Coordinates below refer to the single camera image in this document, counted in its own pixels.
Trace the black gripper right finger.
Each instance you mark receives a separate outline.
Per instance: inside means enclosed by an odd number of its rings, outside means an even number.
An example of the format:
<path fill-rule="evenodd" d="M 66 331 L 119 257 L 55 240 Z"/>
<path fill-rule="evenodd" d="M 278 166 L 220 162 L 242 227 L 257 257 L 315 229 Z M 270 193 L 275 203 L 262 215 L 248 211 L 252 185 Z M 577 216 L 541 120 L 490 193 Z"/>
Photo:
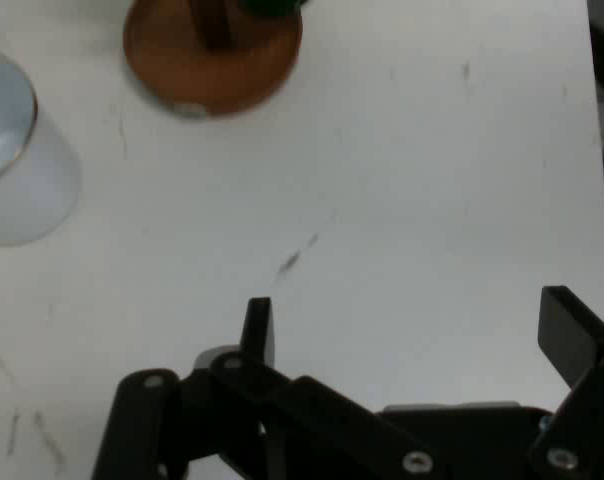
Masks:
<path fill-rule="evenodd" d="M 568 287 L 542 289 L 538 345 L 570 392 L 529 450 L 540 479 L 604 479 L 604 322 Z"/>

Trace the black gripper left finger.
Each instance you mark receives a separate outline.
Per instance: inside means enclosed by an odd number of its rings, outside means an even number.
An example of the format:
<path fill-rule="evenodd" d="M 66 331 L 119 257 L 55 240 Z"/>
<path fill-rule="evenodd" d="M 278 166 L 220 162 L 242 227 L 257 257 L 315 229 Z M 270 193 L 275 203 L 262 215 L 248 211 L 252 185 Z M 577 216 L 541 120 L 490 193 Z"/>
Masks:
<path fill-rule="evenodd" d="M 244 479 L 445 477 L 426 443 L 311 377 L 279 373 L 273 350 L 272 304 L 254 298 L 239 343 L 188 377 L 125 377 L 94 477 L 183 479 L 209 456 Z"/>

